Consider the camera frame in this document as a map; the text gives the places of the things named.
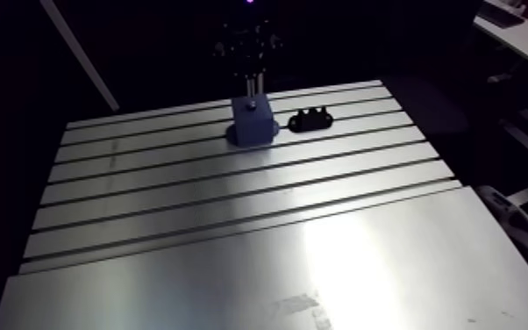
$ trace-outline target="blue 3d-printed part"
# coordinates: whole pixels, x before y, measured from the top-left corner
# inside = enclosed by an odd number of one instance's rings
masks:
[[[227,128],[226,138],[238,147],[269,144],[278,133],[268,99],[264,94],[232,99],[233,125]]]

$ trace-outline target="metal sheet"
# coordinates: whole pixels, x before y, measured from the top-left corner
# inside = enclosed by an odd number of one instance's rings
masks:
[[[322,204],[321,206],[311,207],[309,209],[298,210],[284,213],[272,217],[249,219],[245,222],[233,223],[228,226],[217,226],[213,228],[204,228],[203,230],[193,231],[190,233],[179,233],[165,237],[152,237],[148,240],[135,240],[122,242],[110,247],[85,249],[73,251],[73,253],[54,255],[53,258],[42,258],[23,263],[20,266],[20,273],[31,273],[41,270],[56,269],[60,267],[73,266],[86,262],[96,262],[104,259],[115,258],[124,255],[133,255],[141,252],[155,250],[158,248],[168,248],[181,244],[199,240],[212,240],[217,237],[224,237],[237,233],[249,233],[255,230],[261,230],[273,226],[282,226],[291,223],[301,222],[306,219],[314,219],[331,214],[357,210],[377,204],[385,204],[396,200],[410,197],[418,197],[442,190],[450,190],[461,187],[461,184],[455,180],[446,180],[442,182],[420,183],[413,186],[407,186],[401,189],[388,190],[364,197],[341,200],[335,203]]]
[[[320,157],[330,157],[377,147],[396,146],[424,139],[424,135],[416,127],[410,126],[375,133],[349,135],[337,139],[319,140],[307,144],[275,147],[266,153],[230,154],[200,161],[187,161],[158,168],[48,185],[43,193],[43,198],[41,198],[41,203],[56,203],[279,166],[297,161],[311,161]]]
[[[397,110],[401,110],[401,106],[394,98],[391,98],[363,103],[336,105],[330,107],[329,112],[335,119],[338,119]],[[292,112],[278,113],[275,115],[275,120],[281,126],[285,126],[289,122],[289,118],[293,115],[294,113]],[[197,140],[219,138],[225,136],[225,130],[231,123],[231,120],[226,120],[213,124],[191,126],[173,130],[159,131],[155,133],[133,135],[124,138],[101,140],[60,147],[60,150],[57,152],[57,156],[55,157],[55,161],[74,161],[84,158],[131,152],[153,147],[166,147],[168,145]]]
[[[290,174],[297,172],[296,169],[286,169],[286,172]],[[334,175],[344,175],[350,172],[349,169],[341,171],[332,171]],[[327,172],[316,172],[314,175],[318,177],[327,177]],[[250,191],[250,189],[261,190],[263,187],[271,187],[271,182],[280,183],[282,180],[286,182],[291,181],[293,183],[299,183],[299,181],[290,178],[287,180],[284,173],[275,172],[274,180],[270,175],[270,172],[261,171],[260,173],[253,174],[250,181],[242,181],[248,177],[228,177],[217,180],[209,180],[199,182],[197,184],[184,184],[180,187],[167,187],[158,190],[147,190],[141,191],[141,194],[132,195],[117,195],[114,197],[97,198],[90,201],[83,201],[74,204],[63,204],[58,206],[52,206],[48,208],[39,209],[37,211],[37,217],[33,228],[40,229],[53,226],[62,226],[68,224],[78,224],[86,220],[99,219],[111,216],[125,216],[128,213],[148,211],[157,208],[172,207],[184,203],[192,203],[198,201],[208,201],[215,197],[229,197],[233,192]],[[370,189],[372,192],[375,190],[392,189],[400,187],[406,184],[420,183],[423,181],[437,180],[442,177],[453,176],[452,172],[448,167],[441,161],[428,162],[417,165],[410,165],[398,169],[388,169],[378,171],[361,176],[349,176],[342,179],[331,180],[321,183],[313,183],[309,185],[301,185],[296,187],[289,187],[285,189],[277,189],[268,193],[252,194],[243,197],[246,200],[246,205],[241,206],[247,207],[250,204],[254,206],[246,209],[249,214],[252,214],[253,210],[268,210],[270,211],[281,211],[285,209],[291,209],[295,207],[303,207],[307,205],[307,201],[299,198],[297,201],[292,200],[289,196],[293,196],[296,191],[306,190],[307,195],[314,195],[308,204],[321,203],[316,202],[316,198],[321,198],[322,201],[327,200],[328,192],[330,198],[338,198],[346,194],[348,197],[352,196],[351,191],[362,191],[364,193]],[[350,187],[350,185],[361,184],[363,187]],[[258,198],[265,198],[271,196],[270,200]],[[213,210],[212,214],[206,212],[210,216],[215,217],[217,213],[224,212],[227,207],[231,207],[226,202],[220,203],[219,210]],[[190,210],[198,212],[204,207],[203,204],[189,205]]]
[[[339,157],[326,161],[313,161],[291,167],[262,170],[245,175],[228,176],[224,178],[205,180],[197,183],[187,183],[157,190],[117,195],[114,197],[96,198],[73,204],[54,206],[40,210],[36,218],[37,228],[44,224],[73,223],[88,219],[115,216],[130,212],[140,212],[175,204],[185,204],[216,197],[228,197],[251,191],[265,190],[299,183],[303,186],[331,177],[352,175],[372,169],[387,168],[413,161],[423,161],[437,157],[436,151],[428,144],[394,147],[365,154]],[[233,200],[225,200],[225,207],[236,209]],[[267,205],[268,212],[277,212],[275,204]],[[201,224],[210,214],[201,216],[192,213],[194,217],[184,217],[187,224],[183,229],[194,224]],[[85,248],[91,245],[108,244],[121,240],[132,240],[143,236],[164,233],[164,227],[170,228],[169,217],[149,226],[141,225],[136,220],[112,220],[108,223],[93,224],[84,227],[64,229],[54,232],[36,233],[27,243],[25,256],[60,252],[65,249]]]
[[[264,150],[271,147],[411,124],[410,117],[402,111],[372,117],[338,120],[334,122],[332,128],[322,131],[295,134],[283,129],[276,135],[270,146],[256,149],[265,152]],[[85,176],[105,175],[118,171],[163,165],[176,161],[189,161],[221,154],[240,153],[248,150],[247,148],[234,147],[228,144],[225,139],[206,140],[180,146],[59,164],[52,168],[49,181],[56,182]]]
[[[340,90],[326,94],[273,99],[270,100],[270,107],[274,112],[278,112],[307,108],[310,106],[359,102],[381,97],[390,97],[389,91],[384,87],[373,87],[361,90]],[[131,122],[79,128],[66,131],[61,139],[61,144],[108,139],[121,135],[146,133],[156,130],[176,128],[179,126],[201,125],[214,121],[227,120],[231,117],[231,107],[225,107],[203,111],[187,111],[156,118],[134,120]]]
[[[324,86],[324,87],[315,87],[311,89],[289,90],[289,91],[282,91],[282,92],[276,92],[276,93],[269,93],[268,97],[269,98],[296,97],[299,95],[312,94],[312,93],[322,93],[322,92],[335,91],[335,90],[350,90],[350,89],[358,89],[358,88],[381,86],[381,85],[382,83],[379,80],[373,80],[369,82],[357,82],[357,83],[354,82],[354,83],[346,83],[342,85],[332,85],[332,86]],[[117,115],[117,116],[87,119],[87,120],[81,120],[81,121],[75,121],[75,122],[68,123],[68,129],[85,127],[85,126],[98,126],[102,124],[109,124],[109,123],[114,123],[114,122],[122,122],[122,121],[127,121],[127,120],[135,120],[135,119],[148,118],[148,117],[156,117],[160,115],[167,115],[167,114],[172,114],[172,113],[177,113],[177,112],[195,111],[195,110],[206,109],[206,108],[221,107],[221,106],[226,106],[230,104],[231,104],[231,101],[229,99],[226,99],[226,100],[205,102],[205,103],[200,103],[200,104],[185,104],[181,106],[175,106],[175,107],[151,110],[151,111],[127,113],[127,114]]]
[[[528,265],[451,190],[10,278],[0,330],[49,328],[523,330]]]

